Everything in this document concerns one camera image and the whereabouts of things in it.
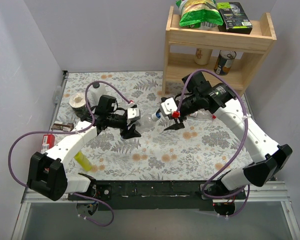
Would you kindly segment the red-label clear bottle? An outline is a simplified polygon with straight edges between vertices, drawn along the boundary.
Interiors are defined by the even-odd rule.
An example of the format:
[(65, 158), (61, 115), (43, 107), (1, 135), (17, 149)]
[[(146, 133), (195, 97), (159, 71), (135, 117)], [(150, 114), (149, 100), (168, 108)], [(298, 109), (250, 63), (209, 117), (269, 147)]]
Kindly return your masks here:
[(199, 120), (210, 120), (212, 118), (212, 114), (208, 110), (204, 109), (191, 113), (189, 116)]

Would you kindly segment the blue cap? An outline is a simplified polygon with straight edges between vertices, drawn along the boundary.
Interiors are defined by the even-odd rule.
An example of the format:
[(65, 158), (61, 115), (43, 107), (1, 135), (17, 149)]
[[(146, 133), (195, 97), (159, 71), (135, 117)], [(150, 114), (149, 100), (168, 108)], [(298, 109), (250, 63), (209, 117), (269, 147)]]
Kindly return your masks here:
[(160, 114), (160, 113), (153, 113), (153, 114), (151, 115), (151, 119), (152, 119), (154, 122), (157, 122), (160, 118), (161, 118), (161, 114)]

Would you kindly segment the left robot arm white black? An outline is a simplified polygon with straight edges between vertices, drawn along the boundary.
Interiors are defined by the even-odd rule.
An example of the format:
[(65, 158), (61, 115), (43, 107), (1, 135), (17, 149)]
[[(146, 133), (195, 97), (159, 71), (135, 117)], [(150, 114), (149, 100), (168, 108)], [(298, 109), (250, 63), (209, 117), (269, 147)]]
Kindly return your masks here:
[(117, 114), (116, 103), (115, 97), (102, 95), (98, 105), (92, 107), (93, 112), (86, 112), (73, 131), (58, 144), (44, 153), (34, 153), (30, 159), (27, 187), (53, 201), (73, 193), (79, 193), (85, 200), (93, 199), (98, 192), (97, 181), (84, 173), (67, 176), (65, 168), (89, 141), (107, 128), (119, 129), (123, 139), (141, 137), (135, 126), (141, 117), (140, 109), (132, 104), (123, 114)]

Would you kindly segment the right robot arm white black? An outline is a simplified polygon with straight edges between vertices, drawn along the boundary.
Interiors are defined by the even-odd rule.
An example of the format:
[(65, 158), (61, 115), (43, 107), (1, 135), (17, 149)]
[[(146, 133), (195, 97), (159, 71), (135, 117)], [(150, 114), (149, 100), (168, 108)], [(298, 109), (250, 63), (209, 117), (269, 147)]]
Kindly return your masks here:
[(175, 122), (168, 130), (183, 129), (187, 116), (206, 110), (240, 140), (233, 157), (201, 188), (206, 198), (227, 199), (247, 185), (262, 187), (284, 167), (292, 148), (280, 145), (256, 124), (241, 97), (224, 79), (210, 70), (198, 69), (182, 81), (179, 100), (161, 98), (161, 114)]

